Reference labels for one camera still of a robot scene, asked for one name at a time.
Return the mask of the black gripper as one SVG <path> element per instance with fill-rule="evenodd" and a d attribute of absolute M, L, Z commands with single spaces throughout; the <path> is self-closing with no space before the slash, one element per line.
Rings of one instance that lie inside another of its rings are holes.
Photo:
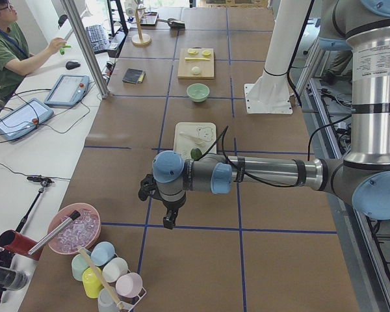
<path fill-rule="evenodd" d="M 176 226 L 176 218 L 178 216 L 179 207 L 161 196 L 157 182 L 152 174 L 147 174 L 145 178 L 140 181 L 140 189 L 138 191 L 138 198 L 141 201 L 144 202 L 149 197 L 162 201 L 167 209 L 166 216 L 163 217 L 163 226 L 166 229 L 174 229 Z"/>

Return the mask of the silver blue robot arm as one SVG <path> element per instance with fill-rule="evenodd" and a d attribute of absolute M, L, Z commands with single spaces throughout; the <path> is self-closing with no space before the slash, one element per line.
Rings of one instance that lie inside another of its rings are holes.
<path fill-rule="evenodd" d="M 306 162 L 213 153 L 184 160 L 163 151 L 138 196 L 163 202 L 164 227 L 175 226 L 188 191 L 226 194 L 242 181 L 310 187 L 336 195 L 367 217 L 390 219 L 390 1 L 325 1 L 320 42 L 329 49 L 340 39 L 353 52 L 350 151 L 342 159 Z"/>

